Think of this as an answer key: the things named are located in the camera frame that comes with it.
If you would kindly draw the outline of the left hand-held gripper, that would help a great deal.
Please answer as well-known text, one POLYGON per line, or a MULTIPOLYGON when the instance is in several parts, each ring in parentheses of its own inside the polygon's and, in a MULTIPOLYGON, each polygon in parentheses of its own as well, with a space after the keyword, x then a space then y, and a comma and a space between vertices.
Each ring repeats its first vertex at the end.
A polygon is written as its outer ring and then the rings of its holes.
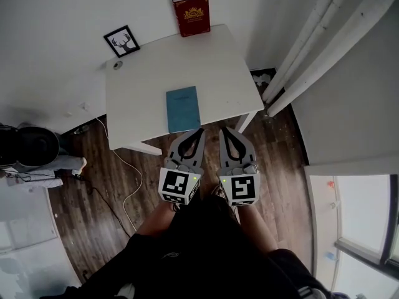
POLYGON ((187 131, 177 137, 160 169, 158 193, 166 202, 188 205, 200 187, 205 130, 187 131))

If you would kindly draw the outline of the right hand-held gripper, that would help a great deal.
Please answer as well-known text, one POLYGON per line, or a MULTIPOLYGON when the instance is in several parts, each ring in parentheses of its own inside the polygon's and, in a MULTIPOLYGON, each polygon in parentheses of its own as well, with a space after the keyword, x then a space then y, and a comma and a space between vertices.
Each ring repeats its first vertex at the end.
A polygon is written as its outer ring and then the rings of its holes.
POLYGON ((219 132, 219 184, 229 206, 248 206, 259 199, 261 175, 253 144, 240 132, 222 127, 219 132))

